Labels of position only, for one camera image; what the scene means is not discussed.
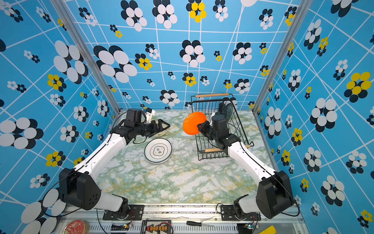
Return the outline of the beige plate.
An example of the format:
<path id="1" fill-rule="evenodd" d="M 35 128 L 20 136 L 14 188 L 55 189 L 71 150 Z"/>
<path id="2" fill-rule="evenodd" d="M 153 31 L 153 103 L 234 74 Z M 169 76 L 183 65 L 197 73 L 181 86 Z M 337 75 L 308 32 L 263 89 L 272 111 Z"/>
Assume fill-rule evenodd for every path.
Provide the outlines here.
<path id="1" fill-rule="evenodd" d="M 157 137 L 162 137 L 164 136 L 166 133 L 168 132 L 168 129 L 164 130 L 164 131 L 161 131 L 159 133 L 156 133 L 153 138 L 157 138 Z"/>

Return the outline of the black wire dish rack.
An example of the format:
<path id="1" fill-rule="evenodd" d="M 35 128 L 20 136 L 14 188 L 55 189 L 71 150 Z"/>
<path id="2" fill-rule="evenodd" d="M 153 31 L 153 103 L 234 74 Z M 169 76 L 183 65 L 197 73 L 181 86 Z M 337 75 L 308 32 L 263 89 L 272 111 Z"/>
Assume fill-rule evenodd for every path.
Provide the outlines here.
<path id="1" fill-rule="evenodd" d="M 240 141 L 247 148 L 254 147 L 244 132 L 237 111 L 237 100 L 232 94 L 208 94 L 191 97 L 192 112 L 204 114 L 206 120 L 197 125 L 195 136 L 199 160 L 228 157 L 230 143 Z"/>

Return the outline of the orange plate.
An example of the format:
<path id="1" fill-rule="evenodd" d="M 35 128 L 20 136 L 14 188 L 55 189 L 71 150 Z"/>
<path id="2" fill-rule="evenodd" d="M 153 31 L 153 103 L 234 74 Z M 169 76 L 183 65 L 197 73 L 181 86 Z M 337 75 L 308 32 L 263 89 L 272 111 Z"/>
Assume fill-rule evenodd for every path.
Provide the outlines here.
<path id="1" fill-rule="evenodd" d="M 207 121 L 206 116 L 201 112 L 193 112 L 189 114 L 183 122 L 183 130 L 186 134 L 194 136 L 200 133 L 198 129 L 199 124 Z"/>

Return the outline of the white plate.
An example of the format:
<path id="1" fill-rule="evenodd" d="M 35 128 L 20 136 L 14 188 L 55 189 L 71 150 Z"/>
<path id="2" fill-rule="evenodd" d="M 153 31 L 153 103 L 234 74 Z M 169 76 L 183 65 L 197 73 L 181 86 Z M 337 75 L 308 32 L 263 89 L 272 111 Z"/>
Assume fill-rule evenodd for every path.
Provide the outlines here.
<path id="1" fill-rule="evenodd" d="M 164 138 L 150 141 L 144 150 L 146 160 L 151 164 L 163 164 L 172 155 L 172 145 Z"/>

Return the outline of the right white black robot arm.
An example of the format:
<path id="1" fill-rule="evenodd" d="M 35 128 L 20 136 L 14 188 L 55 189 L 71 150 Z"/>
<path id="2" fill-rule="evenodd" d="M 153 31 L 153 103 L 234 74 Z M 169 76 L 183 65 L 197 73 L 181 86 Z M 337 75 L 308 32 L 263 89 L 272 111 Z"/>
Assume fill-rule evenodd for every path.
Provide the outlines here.
<path id="1" fill-rule="evenodd" d="M 289 176 L 284 171 L 275 171 L 249 151 L 238 136 L 228 129 L 222 114 L 197 120 L 193 126 L 197 132 L 216 142 L 217 148 L 241 165 L 258 184 L 256 205 L 266 218 L 274 218 L 296 202 L 292 193 Z"/>

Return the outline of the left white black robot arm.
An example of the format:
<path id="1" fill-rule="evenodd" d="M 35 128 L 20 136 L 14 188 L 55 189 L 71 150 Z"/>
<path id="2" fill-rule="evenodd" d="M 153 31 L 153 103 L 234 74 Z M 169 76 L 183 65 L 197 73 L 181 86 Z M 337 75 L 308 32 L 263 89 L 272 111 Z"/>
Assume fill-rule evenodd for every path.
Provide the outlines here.
<path id="1" fill-rule="evenodd" d="M 126 117 L 114 125 L 103 143 L 83 162 L 59 174 L 59 198 L 84 210 L 101 209 L 127 216 L 128 200 L 101 191 L 96 179 L 110 160 L 137 136 L 152 137 L 170 128 L 162 119 L 153 120 L 154 110 L 128 109 Z"/>

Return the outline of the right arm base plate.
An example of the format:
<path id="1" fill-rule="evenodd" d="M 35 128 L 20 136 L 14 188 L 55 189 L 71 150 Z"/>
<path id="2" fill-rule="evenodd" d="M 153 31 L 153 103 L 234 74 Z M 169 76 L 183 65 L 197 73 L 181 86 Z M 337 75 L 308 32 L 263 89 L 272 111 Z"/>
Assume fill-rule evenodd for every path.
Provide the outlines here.
<path id="1" fill-rule="evenodd" d="M 221 215 L 222 221 L 249 221 L 249 222 L 256 222 L 261 221 L 262 217 L 260 213 L 249 213 L 238 215 L 235 213 L 233 205 L 218 205 L 217 211 Z"/>

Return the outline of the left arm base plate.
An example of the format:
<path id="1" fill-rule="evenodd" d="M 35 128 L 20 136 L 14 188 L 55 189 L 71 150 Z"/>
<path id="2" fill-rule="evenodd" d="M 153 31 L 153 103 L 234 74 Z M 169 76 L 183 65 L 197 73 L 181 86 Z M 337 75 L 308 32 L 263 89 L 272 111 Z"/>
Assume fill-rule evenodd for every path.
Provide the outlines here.
<path id="1" fill-rule="evenodd" d="M 143 218 L 145 205 L 128 205 L 127 213 L 121 215 L 119 212 L 105 211 L 102 217 L 106 221 L 140 221 Z"/>

